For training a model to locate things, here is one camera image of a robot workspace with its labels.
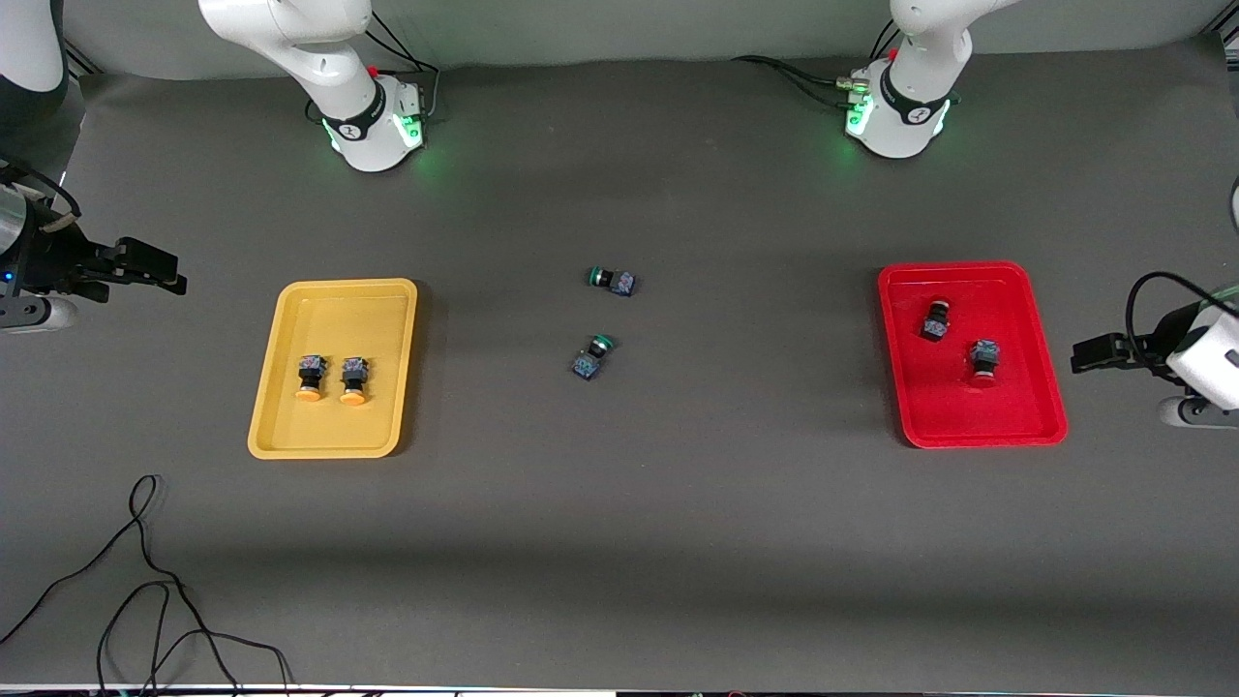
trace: plastic tray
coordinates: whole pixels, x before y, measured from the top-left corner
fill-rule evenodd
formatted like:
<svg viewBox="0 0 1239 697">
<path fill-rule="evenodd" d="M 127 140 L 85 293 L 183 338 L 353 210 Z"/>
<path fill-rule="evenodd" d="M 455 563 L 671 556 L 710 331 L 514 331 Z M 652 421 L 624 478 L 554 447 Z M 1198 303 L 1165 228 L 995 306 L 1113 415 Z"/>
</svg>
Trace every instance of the plastic tray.
<svg viewBox="0 0 1239 697">
<path fill-rule="evenodd" d="M 878 277 L 903 433 L 918 448 L 1054 446 L 1067 415 L 1032 284 L 1010 261 L 896 264 Z M 921 337 L 935 297 L 950 302 L 940 342 Z M 969 385 L 968 353 L 999 342 L 997 383 Z"/>
<path fill-rule="evenodd" d="M 249 452 L 263 461 L 382 458 L 400 441 L 413 353 L 418 287 L 403 277 L 307 280 L 280 292 L 249 426 Z M 328 360 L 318 402 L 294 397 L 297 361 Z M 369 361 L 367 402 L 339 401 L 341 365 Z"/>
</svg>

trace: gray wall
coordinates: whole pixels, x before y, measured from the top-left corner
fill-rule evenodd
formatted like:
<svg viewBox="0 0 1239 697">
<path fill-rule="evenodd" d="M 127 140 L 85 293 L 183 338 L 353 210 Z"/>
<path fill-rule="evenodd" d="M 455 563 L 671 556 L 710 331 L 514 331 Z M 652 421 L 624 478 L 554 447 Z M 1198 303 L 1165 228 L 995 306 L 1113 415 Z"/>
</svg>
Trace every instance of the gray wall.
<svg viewBox="0 0 1239 697">
<path fill-rule="evenodd" d="M 886 0 L 373 0 L 419 57 L 441 66 L 617 58 L 857 56 L 890 19 Z M 974 27 L 981 52 L 1166 43 L 1227 0 L 1026 0 Z M 69 38 L 112 72 L 171 79 L 279 74 L 216 37 L 197 0 L 66 0 Z M 368 41 L 368 62 L 399 67 Z"/>
</svg>

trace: gray tabletop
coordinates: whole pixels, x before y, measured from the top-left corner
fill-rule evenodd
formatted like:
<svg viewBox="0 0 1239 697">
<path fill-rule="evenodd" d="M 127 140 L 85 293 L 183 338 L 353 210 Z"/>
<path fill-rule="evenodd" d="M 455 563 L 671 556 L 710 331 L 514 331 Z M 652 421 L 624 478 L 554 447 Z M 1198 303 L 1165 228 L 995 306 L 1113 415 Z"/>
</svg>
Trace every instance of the gray tabletop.
<svg viewBox="0 0 1239 697">
<path fill-rule="evenodd" d="M 740 63 L 452 71 L 427 149 L 380 175 L 344 166 L 291 79 L 88 87 L 82 225 L 180 254 L 190 293 L 118 288 L 0 342 L 0 624 L 159 473 L 159 561 L 301 682 L 1239 688 L 1239 436 L 1160 426 L 1147 376 L 1067 370 L 1139 274 L 1235 276 L 1215 40 L 979 57 L 903 162 Z M 1072 433 L 912 449 L 877 270 L 992 258 L 1033 279 Z M 586 287 L 592 264 L 641 292 Z M 421 287 L 406 446 L 253 459 L 276 293 L 351 276 Z M 1140 321 L 1186 300 L 1151 286 Z M 586 385 L 566 366 L 595 332 L 621 344 Z M 0 682 L 93 680 L 149 578 L 135 545 L 0 651 Z M 118 628 L 121 677 L 156 609 Z M 201 645 L 169 677 L 219 681 Z"/>
</svg>

